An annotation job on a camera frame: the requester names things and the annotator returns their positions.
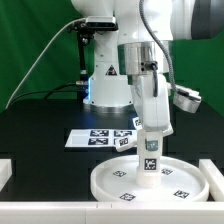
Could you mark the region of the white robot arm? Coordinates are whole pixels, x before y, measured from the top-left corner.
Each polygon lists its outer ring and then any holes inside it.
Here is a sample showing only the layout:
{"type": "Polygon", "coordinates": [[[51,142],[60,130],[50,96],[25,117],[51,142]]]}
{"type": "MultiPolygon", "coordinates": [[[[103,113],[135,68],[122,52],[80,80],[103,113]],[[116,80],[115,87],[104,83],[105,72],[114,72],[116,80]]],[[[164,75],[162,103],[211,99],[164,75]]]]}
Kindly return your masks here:
{"type": "Polygon", "coordinates": [[[71,0],[85,16],[80,25],[95,36],[95,69],[84,104],[91,109],[132,104],[140,119],[138,137],[117,143],[146,152],[161,149],[172,133],[168,95],[195,112],[199,93],[175,83],[169,43],[211,39],[224,30],[224,0],[71,0]]]}

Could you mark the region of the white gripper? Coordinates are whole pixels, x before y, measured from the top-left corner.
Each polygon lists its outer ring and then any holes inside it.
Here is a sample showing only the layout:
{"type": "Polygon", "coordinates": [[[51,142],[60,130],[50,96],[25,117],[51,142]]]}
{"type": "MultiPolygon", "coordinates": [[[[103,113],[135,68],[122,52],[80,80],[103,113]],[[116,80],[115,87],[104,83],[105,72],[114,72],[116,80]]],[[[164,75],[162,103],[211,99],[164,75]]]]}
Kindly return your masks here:
{"type": "MultiPolygon", "coordinates": [[[[162,131],[164,135],[173,133],[170,123],[170,110],[167,82],[163,75],[158,74],[158,94],[154,96],[153,75],[142,75],[132,86],[132,97],[135,111],[139,117],[142,128],[147,132],[162,131]]],[[[147,151],[157,151],[158,136],[147,133],[145,148],[147,151]]]]}

